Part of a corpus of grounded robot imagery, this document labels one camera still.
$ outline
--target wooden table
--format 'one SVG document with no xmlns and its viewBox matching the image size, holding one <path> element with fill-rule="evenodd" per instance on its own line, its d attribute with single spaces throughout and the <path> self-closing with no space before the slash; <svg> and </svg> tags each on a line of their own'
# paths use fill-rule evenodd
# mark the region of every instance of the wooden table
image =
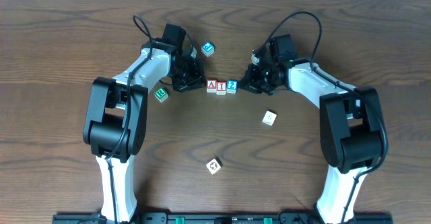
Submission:
<svg viewBox="0 0 431 224">
<path fill-rule="evenodd" d="M 50 223 L 57 212 L 96 212 L 100 170 L 82 140 L 90 86 L 139 55 L 166 22 L 196 43 L 211 40 L 208 78 L 240 79 L 272 29 L 307 10 L 323 24 L 317 62 L 336 78 L 377 88 L 390 149 L 361 188 L 356 211 L 390 211 L 396 223 L 431 213 L 431 0 L 0 0 L 0 223 Z M 317 37 L 300 16 L 281 27 L 300 55 Z M 270 212 L 311 208 L 327 164 L 319 111 L 290 91 L 274 96 L 205 89 L 148 100 L 135 163 L 141 211 Z M 261 120 L 278 113 L 273 126 Z M 224 167 L 211 176 L 217 155 Z"/>
</svg>

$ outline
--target wooden tabletop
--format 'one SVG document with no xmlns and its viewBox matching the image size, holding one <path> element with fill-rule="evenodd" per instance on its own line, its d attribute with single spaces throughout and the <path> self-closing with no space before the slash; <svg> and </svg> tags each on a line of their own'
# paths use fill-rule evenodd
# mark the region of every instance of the wooden tabletop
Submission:
<svg viewBox="0 0 431 224">
<path fill-rule="evenodd" d="M 379 93 L 389 154 L 355 210 L 430 222 L 431 0 L 0 0 L 0 223 L 50 223 L 58 212 L 102 207 L 82 130 L 93 80 L 125 70 L 147 42 L 133 14 L 154 37 L 170 22 L 199 45 L 211 40 L 214 55 L 198 54 L 207 78 L 241 79 L 252 49 L 300 10 L 322 21 L 321 68 Z M 317 32 L 304 15 L 277 34 L 291 33 L 307 57 Z M 276 213 L 317 201 L 328 167 L 319 111 L 305 97 L 169 90 L 162 104 L 149 95 L 135 162 L 141 211 Z M 273 126 L 261 122 L 266 110 L 278 114 Z M 224 166 L 212 176 L 205 164 L 214 156 Z"/>
</svg>

